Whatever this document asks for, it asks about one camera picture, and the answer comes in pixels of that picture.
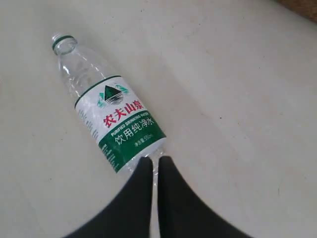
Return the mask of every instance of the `plastic water bottle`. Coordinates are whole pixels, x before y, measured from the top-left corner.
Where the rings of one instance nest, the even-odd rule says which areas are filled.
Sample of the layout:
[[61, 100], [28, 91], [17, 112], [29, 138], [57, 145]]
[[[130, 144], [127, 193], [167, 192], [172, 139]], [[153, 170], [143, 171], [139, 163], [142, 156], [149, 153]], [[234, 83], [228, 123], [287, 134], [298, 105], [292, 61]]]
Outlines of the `plastic water bottle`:
[[129, 176], [149, 156], [157, 175], [166, 136], [125, 80], [70, 35], [55, 33], [53, 51], [76, 112], [113, 169]]

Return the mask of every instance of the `white floor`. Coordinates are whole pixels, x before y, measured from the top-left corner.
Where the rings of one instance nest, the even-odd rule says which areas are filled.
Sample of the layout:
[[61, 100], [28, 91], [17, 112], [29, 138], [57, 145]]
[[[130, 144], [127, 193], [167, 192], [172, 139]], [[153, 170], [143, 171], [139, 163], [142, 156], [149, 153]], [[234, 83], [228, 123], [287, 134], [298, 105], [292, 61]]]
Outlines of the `white floor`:
[[316, 237], [317, 25], [272, 0], [3, 0], [0, 237], [65, 235], [123, 185], [68, 100], [56, 30], [125, 76], [206, 204], [257, 238]]

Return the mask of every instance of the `green label stripe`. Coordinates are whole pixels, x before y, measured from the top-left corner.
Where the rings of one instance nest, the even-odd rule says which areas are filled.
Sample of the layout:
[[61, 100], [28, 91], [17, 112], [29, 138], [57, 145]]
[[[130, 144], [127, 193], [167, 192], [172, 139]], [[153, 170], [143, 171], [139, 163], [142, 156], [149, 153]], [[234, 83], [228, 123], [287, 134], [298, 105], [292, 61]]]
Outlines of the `green label stripe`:
[[150, 113], [142, 111], [108, 132], [98, 145], [118, 172], [143, 149], [165, 137]]
[[77, 99], [77, 101], [75, 102], [75, 108], [76, 108], [76, 105], [77, 105], [77, 103], [79, 102], [79, 100], [80, 100], [86, 93], [88, 93], [90, 90], [92, 90], [94, 87], [96, 87], [97, 85], [99, 85], [99, 84], [105, 82], [106, 80], [109, 80], [109, 79], [112, 79], [112, 78], [118, 78], [118, 77], [121, 77], [121, 76], [120, 76], [120, 75], [115, 75], [115, 76], [111, 76], [111, 77], [105, 78], [105, 79], [99, 81], [98, 83], [94, 84], [94, 85], [91, 86], [90, 88], [88, 88], [88, 89]]

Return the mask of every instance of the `green and white label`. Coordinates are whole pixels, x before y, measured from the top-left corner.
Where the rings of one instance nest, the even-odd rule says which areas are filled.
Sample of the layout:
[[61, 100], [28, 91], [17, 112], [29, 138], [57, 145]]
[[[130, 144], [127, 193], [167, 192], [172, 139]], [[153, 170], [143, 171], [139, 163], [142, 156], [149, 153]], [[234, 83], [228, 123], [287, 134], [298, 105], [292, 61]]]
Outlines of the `green and white label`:
[[77, 100], [75, 110], [116, 172], [142, 150], [166, 137], [120, 76], [89, 88]]

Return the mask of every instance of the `bottle neck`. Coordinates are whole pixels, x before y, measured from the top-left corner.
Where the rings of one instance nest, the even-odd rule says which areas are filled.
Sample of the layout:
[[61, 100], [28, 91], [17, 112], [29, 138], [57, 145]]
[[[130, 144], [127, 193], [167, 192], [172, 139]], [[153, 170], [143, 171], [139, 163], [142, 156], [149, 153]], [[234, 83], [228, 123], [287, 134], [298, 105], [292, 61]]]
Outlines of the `bottle neck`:
[[72, 52], [77, 45], [77, 41], [75, 38], [71, 36], [64, 36], [58, 39], [54, 45], [53, 50], [57, 56], [65, 55]]

